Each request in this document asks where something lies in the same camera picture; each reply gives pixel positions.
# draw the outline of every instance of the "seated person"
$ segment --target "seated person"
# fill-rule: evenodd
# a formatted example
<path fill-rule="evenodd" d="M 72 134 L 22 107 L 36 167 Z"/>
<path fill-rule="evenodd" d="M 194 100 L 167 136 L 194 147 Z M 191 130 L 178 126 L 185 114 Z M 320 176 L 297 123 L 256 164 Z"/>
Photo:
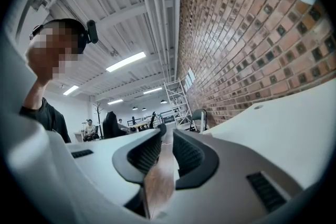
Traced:
<path fill-rule="evenodd" d="M 38 121 L 48 131 L 59 133 L 71 143 L 63 115 L 43 97 L 47 84 L 64 68 L 64 59 L 83 54 L 88 35 L 82 23 L 74 19 L 52 20 L 33 29 L 26 51 L 28 66 L 37 80 L 26 97 L 20 114 Z"/>
<path fill-rule="evenodd" d="M 85 127 L 85 132 L 84 132 L 84 140 L 86 141 L 89 136 L 93 136 L 95 134 L 96 127 L 92 124 L 92 120 L 88 120 L 88 124 Z"/>

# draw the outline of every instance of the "brick wall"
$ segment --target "brick wall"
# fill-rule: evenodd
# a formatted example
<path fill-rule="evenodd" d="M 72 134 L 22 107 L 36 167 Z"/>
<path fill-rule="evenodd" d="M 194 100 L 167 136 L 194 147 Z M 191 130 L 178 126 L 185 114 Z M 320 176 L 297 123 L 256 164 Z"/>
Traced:
<path fill-rule="evenodd" d="M 321 5 L 299 0 L 181 0 L 178 77 L 210 126 L 253 103 L 335 77 L 336 42 Z"/>

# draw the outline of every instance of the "white wall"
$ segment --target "white wall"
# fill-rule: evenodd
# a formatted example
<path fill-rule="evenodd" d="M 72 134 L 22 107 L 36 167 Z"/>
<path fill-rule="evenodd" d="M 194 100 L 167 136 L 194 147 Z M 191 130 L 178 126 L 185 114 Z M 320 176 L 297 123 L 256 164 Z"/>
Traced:
<path fill-rule="evenodd" d="M 92 114 L 90 114 L 92 103 L 48 91 L 45 92 L 44 97 L 64 116 L 69 137 L 73 143 L 77 142 L 74 132 L 82 129 L 82 122 L 92 118 Z"/>

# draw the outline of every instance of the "black office chair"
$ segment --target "black office chair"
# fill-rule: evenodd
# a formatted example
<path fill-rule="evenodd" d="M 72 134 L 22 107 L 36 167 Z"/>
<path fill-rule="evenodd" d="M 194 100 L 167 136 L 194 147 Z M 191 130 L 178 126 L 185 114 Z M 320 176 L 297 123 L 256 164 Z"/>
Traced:
<path fill-rule="evenodd" d="M 107 113 L 106 118 L 103 121 L 103 131 L 104 139 L 114 138 L 127 134 L 127 132 L 119 129 L 117 116 L 113 113 L 113 111 Z"/>
<path fill-rule="evenodd" d="M 154 122 L 155 116 L 156 116 L 156 114 L 155 114 L 155 111 L 154 111 L 153 114 L 152 114 L 151 123 L 149 124 L 149 129 L 154 128 L 153 122 Z"/>
<path fill-rule="evenodd" d="M 133 125 L 136 125 L 136 122 L 135 122 L 135 118 L 134 118 L 134 117 L 132 117 L 132 123 L 133 123 Z"/>
<path fill-rule="evenodd" d="M 93 139 L 99 139 L 99 134 L 98 134 L 98 129 L 99 129 L 99 126 L 96 126 L 96 129 L 94 131 L 94 135 L 93 135 Z"/>
<path fill-rule="evenodd" d="M 204 130 L 201 130 L 201 133 L 206 130 L 206 124 L 207 124 L 207 118 L 208 118 L 206 110 L 205 109 L 197 109 L 197 110 L 194 111 L 194 113 L 191 116 L 189 131 L 194 131 L 194 132 L 196 131 L 195 126 L 192 126 L 193 121 L 202 120 L 202 113 L 203 113 L 203 121 L 205 123 L 204 123 Z"/>
<path fill-rule="evenodd" d="M 141 130 L 144 131 L 144 130 L 148 130 L 148 129 L 154 129 L 154 119 L 155 119 L 155 111 L 153 112 L 152 114 L 152 118 L 151 118 L 151 123 L 149 124 L 149 128 L 145 128 L 144 126 L 141 127 Z"/>

